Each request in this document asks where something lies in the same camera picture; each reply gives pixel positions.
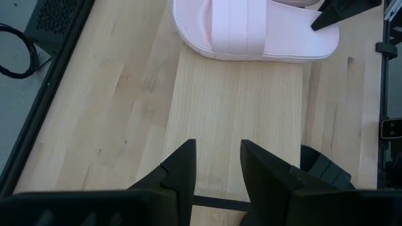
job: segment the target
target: black metal frame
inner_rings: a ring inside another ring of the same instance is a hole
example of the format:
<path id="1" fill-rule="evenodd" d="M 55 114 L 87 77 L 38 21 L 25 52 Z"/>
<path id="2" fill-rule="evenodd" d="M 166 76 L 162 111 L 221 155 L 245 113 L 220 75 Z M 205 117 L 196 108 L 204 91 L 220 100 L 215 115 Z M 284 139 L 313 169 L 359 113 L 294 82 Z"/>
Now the black metal frame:
<path id="1" fill-rule="evenodd" d="M 237 210 L 244 212 L 251 211 L 251 203 L 249 202 L 226 200 L 223 198 L 212 198 L 200 195 L 194 195 L 193 205 L 201 207 L 221 208 L 226 210 Z"/>
<path id="2" fill-rule="evenodd" d="M 384 12 L 389 4 L 388 0 L 384 1 Z M 384 21 L 383 30 L 383 43 L 389 43 L 390 24 L 388 21 Z M 383 54 L 381 65 L 381 98 L 379 106 L 379 128 L 381 128 L 381 122 L 387 119 L 387 93 L 388 93 L 388 62 L 389 56 Z M 388 148 L 388 141 L 380 138 L 381 130 L 378 130 L 378 170 L 377 170 L 377 188 L 385 187 L 385 150 Z"/>
<path id="3" fill-rule="evenodd" d="M 71 29 L 63 42 L 60 52 L 52 62 L 42 86 L 36 95 L 24 126 L 1 173 L 0 198 L 13 194 L 94 1 L 85 0 L 80 12 L 73 20 Z"/>

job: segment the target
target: wooden table surface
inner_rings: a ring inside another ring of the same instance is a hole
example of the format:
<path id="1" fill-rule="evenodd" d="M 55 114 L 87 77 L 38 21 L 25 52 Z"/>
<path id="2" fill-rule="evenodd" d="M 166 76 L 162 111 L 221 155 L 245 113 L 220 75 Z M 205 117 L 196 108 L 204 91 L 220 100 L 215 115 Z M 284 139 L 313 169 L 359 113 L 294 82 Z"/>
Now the wooden table surface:
<path id="1" fill-rule="evenodd" d="M 96 0 L 15 192 L 125 189 L 186 138 L 197 139 L 196 194 L 248 199 L 243 138 L 292 164 L 310 145 L 375 188 L 383 7 L 339 28 L 320 62 L 219 62 L 183 44 L 167 0 Z M 192 225 L 242 215 L 195 207 Z"/>

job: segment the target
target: pink slide sandal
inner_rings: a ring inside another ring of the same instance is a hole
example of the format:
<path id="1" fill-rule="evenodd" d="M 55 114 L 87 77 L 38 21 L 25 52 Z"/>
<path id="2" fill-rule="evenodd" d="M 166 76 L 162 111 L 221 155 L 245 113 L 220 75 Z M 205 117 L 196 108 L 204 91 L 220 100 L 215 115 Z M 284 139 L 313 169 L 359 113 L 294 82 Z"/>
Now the pink slide sandal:
<path id="1" fill-rule="evenodd" d="M 313 31 L 320 13 L 271 0 L 173 0 L 184 42 L 218 60 L 303 63 L 329 57 L 339 30 L 332 25 Z"/>

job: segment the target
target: black mount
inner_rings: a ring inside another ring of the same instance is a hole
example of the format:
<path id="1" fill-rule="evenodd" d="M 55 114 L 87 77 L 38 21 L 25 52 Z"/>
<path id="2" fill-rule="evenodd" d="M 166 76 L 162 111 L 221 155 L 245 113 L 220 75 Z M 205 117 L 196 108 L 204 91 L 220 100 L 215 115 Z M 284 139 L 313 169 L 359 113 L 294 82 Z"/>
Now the black mount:
<path id="1" fill-rule="evenodd" d="M 386 161 L 386 185 L 392 188 L 402 188 L 402 118 L 385 119 L 380 123 L 380 139 L 385 149 L 389 150 L 389 161 Z"/>
<path id="2" fill-rule="evenodd" d="M 128 190 L 0 200 L 0 225 L 188 226 L 192 205 L 251 210 L 242 226 L 401 225 L 402 191 L 356 190 L 350 174 L 312 148 L 301 147 L 300 169 L 248 140 L 241 141 L 240 159 L 251 203 L 194 196 L 195 140 L 188 140 Z"/>
<path id="3" fill-rule="evenodd" d="M 381 0 L 325 0 L 312 29 L 322 29 L 380 5 Z"/>
<path id="4" fill-rule="evenodd" d="M 376 43 L 376 52 L 388 56 L 389 60 L 398 57 L 398 49 L 391 43 L 383 43 L 383 42 Z"/>

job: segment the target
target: black plastic part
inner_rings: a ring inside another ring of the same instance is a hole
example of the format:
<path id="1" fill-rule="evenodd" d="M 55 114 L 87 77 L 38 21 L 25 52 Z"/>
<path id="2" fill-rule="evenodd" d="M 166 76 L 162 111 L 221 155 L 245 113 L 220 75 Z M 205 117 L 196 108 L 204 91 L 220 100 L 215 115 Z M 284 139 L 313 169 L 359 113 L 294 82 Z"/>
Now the black plastic part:
<path id="1" fill-rule="evenodd" d="M 302 145 L 300 169 L 340 190 L 354 190 L 351 175 L 317 150 Z"/>
<path id="2" fill-rule="evenodd" d="M 161 186 L 177 193 L 180 224 L 190 225 L 197 175 L 196 142 L 189 139 L 129 190 Z"/>
<path id="3" fill-rule="evenodd" d="M 24 34 L 43 51 L 55 57 L 63 44 L 77 10 L 85 0 L 37 0 Z"/>
<path id="4" fill-rule="evenodd" d="M 381 0 L 325 0 L 312 29 L 317 31 L 380 5 Z"/>
<path id="5" fill-rule="evenodd" d="M 393 188 L 402 189 L 402 153 L 395 153 L 393 161 L 386 163 L 386 181 Z"/>
<path id="6" fill-rule="evenodd" d="M 242 141 L 241 164 L 259 225 L 402 223 L 402 191 L 340 191 L 251 141 Z"/>
<path id="7" fill-rule="evenodd" d="M 25 37 L 25 35 L 22 32 L 6 24 L 0 23 L 0 32 L 8 32 L 10 34 L 15 35 L 25 44 L 28 52 L 30 53 L 30 66 L 27 69 L 27 71 L 25 71 L 24 73 L 10 72 L 7 68 L 4 68 L 3 66 L 0 65 L 0 74 L 3 74 L 5 76 L 14 79 L 24 79 L 33 75 L 38 70 L 39 67 L 38 52 L 33 42 L 27 39 L 27 37 Z"/>
<path id="8" fill-rule="evenodd" d="M 81 5 L 76 17 L 73 19 L 71 30 L 68 31 L 62 48 L 49 67 L 48 73 L 36 95 L 24 126 L 1 173 L 0 198 L 13 194 L 94 1 L 83 1 L 83 5 Z"/>
<path id="9" fill-rule="evenodd" d="M 387 55 L 390 60 L 398 57 L 398 49 L 396 46 L 390 43 L 376 43 L 376 52 L 382 53 L 383 55 Z"/>
<path id="10" fill-rule="evenodd" d="M 190 225 L 195 140 L 121 191 L 23 193 L 0 201 L 0 225 Z"/>
<path id="11" fill-rule="evenodd" d="M 382 139 L 402 140 L 402 118 L 382 121 L 380 131 Z"/>
<path id="12" fill-rule="evenodd" d="M 201 207 L 221 208 L 226 210 L 251 211 L 251 203 L 222 198 L 194 195 L 193 205 Z"/>
<path id="13" fill-rule="evenodd" d="M 258 220 L 252 212 L 248 212 L 245 214 L 243 219 L 240 222 L 240 226 L 258 226 Z"/>
<path id="14" fill-rule="evenodd" d="M 248 140 L 241 141 L 244 183 L 261 225 L 285 225 L 293 191 L 337 190 Z"/>

